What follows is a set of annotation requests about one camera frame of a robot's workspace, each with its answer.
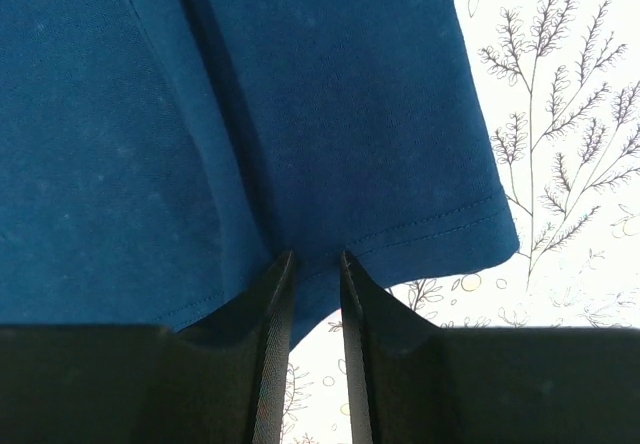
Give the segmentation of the navy blue t shirt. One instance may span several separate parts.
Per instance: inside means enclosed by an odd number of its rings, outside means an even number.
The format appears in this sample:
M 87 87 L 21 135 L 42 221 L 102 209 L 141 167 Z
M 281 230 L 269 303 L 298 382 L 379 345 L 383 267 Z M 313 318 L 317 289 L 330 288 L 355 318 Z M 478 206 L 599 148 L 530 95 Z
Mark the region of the navy blue t shirt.
M 519 241 L 454 0 L 1 0 L 1 319 L 183 328 L 283 252 L 292 342 Z

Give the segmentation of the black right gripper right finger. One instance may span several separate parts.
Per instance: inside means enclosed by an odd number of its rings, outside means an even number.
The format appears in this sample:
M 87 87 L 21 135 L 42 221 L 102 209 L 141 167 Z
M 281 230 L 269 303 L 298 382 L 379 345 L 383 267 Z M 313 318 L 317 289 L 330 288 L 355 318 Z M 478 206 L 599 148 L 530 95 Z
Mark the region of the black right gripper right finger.
M 635 329 L 441 328 L 350 253 L 340 291 L 356 443 L 639 439 Z

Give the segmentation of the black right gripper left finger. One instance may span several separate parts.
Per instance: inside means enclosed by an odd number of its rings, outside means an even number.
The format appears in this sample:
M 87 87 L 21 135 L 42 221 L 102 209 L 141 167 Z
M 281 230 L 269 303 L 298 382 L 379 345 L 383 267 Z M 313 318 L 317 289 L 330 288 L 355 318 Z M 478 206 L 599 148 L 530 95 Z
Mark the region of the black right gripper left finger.
M 295 289 L 285 253 L 180 332 L 153 325 L 6 325 L 5 443 L 275 443 Z

